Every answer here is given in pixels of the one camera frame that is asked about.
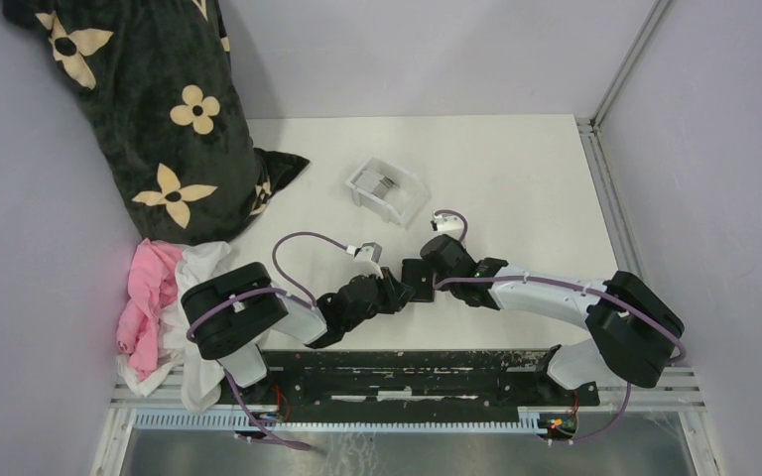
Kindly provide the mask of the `clear plastic card box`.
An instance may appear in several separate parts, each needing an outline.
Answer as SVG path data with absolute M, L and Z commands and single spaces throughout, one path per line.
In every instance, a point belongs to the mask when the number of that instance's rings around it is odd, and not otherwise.
M 377 157 L 370 157 L 346 180 L 352 202 L 386 223 L 408 229 L 430 199 L 416 175 Z

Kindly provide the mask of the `black card holder wallet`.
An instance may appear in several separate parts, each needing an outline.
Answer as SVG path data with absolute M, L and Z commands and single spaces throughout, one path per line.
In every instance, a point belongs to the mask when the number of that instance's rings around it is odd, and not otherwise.
M 431 303 L 435 301 L 434 271 L 422 259 L 402 260 L 401 282 L 413 290 L 410 302 Z

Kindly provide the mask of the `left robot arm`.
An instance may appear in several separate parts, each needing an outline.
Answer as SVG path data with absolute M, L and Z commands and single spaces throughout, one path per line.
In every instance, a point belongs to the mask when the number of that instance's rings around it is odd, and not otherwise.
M 401 311 L 415 295 L 413 287 L 382 267 L 378 275 L 358 275 L 308 303 L 276 286 L 264 265 L 254 262 L 194 286 L 180 303 L 190 324 L 187 339 L 201 358 L 217 362 L 238 395 L 257 404 L 273 388 L 258 344 L 266 333 L 326 348 L 379 314 Z

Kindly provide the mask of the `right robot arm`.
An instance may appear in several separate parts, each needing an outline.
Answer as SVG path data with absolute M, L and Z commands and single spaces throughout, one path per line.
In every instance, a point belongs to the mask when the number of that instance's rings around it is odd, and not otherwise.
M 530 312 L 588 332 L 587 339 L 557 346 L 540 363 L 533 389 L 547 405 L 586 383 L 618 379 L 652 389 L 664 369 L 685 355 L 683 322 L 632 273 L 591 281 L 536 275 L 502 259 L 475 261 L 448 235 L 430 240 L 420 256 L 437 278 L 436 289 L 469 306 Z

